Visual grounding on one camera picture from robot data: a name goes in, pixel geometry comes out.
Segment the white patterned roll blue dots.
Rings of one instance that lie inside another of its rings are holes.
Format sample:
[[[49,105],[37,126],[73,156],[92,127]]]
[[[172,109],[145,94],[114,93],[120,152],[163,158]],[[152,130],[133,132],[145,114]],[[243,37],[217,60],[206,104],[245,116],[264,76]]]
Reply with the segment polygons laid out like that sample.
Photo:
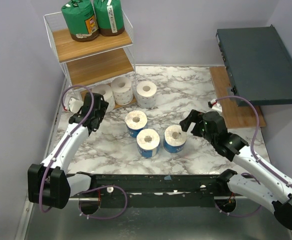
[[[115,108],[115,98],[110,85],[99,84],[94,86],[91,91],[103,95],[104,100],[108,103],[106,112],[109,113]]]

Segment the green roll orange label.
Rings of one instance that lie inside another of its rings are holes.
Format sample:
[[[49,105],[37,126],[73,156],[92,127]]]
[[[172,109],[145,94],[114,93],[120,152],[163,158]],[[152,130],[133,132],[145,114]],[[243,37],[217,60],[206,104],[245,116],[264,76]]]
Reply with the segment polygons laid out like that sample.
[[[100,35],[90,0],[70,0],[61,7],[70,36],[77,42],[88,42]]]

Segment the green roll white label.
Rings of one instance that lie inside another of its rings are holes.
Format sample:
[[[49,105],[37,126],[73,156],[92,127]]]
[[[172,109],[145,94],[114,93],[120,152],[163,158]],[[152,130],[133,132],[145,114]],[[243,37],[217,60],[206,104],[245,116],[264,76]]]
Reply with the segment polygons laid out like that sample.
[[[120,0],[94,0],[93,7],[101,35],[112,37],[124,32],[125,25]]]

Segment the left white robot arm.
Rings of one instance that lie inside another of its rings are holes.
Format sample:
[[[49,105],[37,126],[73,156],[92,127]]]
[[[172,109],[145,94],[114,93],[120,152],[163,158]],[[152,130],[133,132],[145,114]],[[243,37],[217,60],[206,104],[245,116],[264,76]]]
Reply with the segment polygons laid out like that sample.
[[[82,107],[69,118],[67,129],[53,151],[40,164],[28,168],[30,202],[41,208],[63,209],[77,193],[87,198],[96,194],[97,185],[90,177],[82,174],[67,177],[66,171],[82,143],[98,130],[108,105],[102,94],[86,93]]]

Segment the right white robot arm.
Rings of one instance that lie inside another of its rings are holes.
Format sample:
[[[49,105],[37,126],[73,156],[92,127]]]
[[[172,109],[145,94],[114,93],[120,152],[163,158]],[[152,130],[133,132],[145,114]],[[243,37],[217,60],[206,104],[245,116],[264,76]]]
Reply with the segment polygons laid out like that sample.
[[[216,152],[247,170],[258,183],[227,170],[216,183],[216,191],[227,196],[231,192],[249,198],[268,209],[277,221],[292,230],[292,178],[257,154],[242,137],[228,131],[224,118],[217,111],[206,113],[192,110],[179,125],[187,132],[207,140]]]

